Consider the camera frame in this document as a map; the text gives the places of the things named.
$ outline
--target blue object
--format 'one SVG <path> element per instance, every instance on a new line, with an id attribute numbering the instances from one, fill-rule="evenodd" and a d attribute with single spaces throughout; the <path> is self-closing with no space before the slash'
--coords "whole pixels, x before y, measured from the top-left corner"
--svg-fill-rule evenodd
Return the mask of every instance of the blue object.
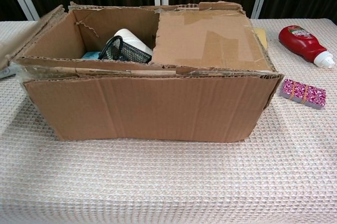
<path id="1" fill-rule="evenodd" d="M 83 56 L 83 60 L 98 60 L 100 52 L 86 52 Z"/>

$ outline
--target table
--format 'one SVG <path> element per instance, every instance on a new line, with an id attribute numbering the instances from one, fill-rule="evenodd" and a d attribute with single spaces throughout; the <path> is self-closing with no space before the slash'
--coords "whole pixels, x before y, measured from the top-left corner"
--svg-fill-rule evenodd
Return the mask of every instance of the table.
<path id="1" fill-rule="evenodd" d="M 252 20 L 276 69 L 326 89 L 324 110 L 277 94 L 237 143 L 59 142 L 16 78 L 0 81 L 1 223 L 336 223 L 337 67 L 284 48 L 279 31 L 311 31 L 334 54 L 327 19 Z M 30 25 L 0 23 L 0 41 Z"/>

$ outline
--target red and white pattern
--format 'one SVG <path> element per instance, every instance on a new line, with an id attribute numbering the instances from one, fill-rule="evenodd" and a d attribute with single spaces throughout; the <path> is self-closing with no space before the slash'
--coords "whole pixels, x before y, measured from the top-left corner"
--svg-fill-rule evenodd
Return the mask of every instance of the red and white pattern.
<path id="1" fill-rule="evenodd" d="M 285 79 L 282 86 L 282 92 L 290 96 L 293 95 L 303 100 L 306 86 L 307 86 L 306 84 L 294 82 L 293 80 L 290 79 Z M 325 90 L 308 85 L 305 100 L 316 105 L 325 106 Z"/>

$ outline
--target bottle label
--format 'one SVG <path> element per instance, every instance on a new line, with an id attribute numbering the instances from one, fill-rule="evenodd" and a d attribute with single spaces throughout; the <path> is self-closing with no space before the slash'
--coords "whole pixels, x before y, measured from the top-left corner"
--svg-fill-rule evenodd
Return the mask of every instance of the bottle label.
<path id="1" fill-rule="evenodd" d="M 288 31 L 291 32 L 291 34 L 299 38 L 305 38 L 305 39 L 313 38 L 311 33 L 309 33 L 307 30 L 303 29 L 302 27 L 298 25 L 289 26 Z"/>

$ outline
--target white cylindrical object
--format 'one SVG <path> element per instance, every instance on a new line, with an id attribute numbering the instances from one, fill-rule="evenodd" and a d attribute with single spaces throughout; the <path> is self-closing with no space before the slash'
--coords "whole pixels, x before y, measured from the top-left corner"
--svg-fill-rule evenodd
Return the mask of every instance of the white cylindrical object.
<path id="1" fill-rule="evenodd" d="M 135 48 L 149 54 L 150 56 L 153 55 L 153 51 L 128 29 L 125 28 L 120 29 L 118 32 L 115 33 L 114 37 L 115 36 L 120 36 L 123 38 L 123 42 L 131 46 L 134 46 Z"/>
<path id="2" fill-rule="evenodd" d="M 329 53 L 328 51 L 324 51 L 316 56 L 314 64 L 316 64 L 318 67 L 326 67 L 330 69 L 335 64 L 332 58 L 333 56 L 331 53 Z"/>

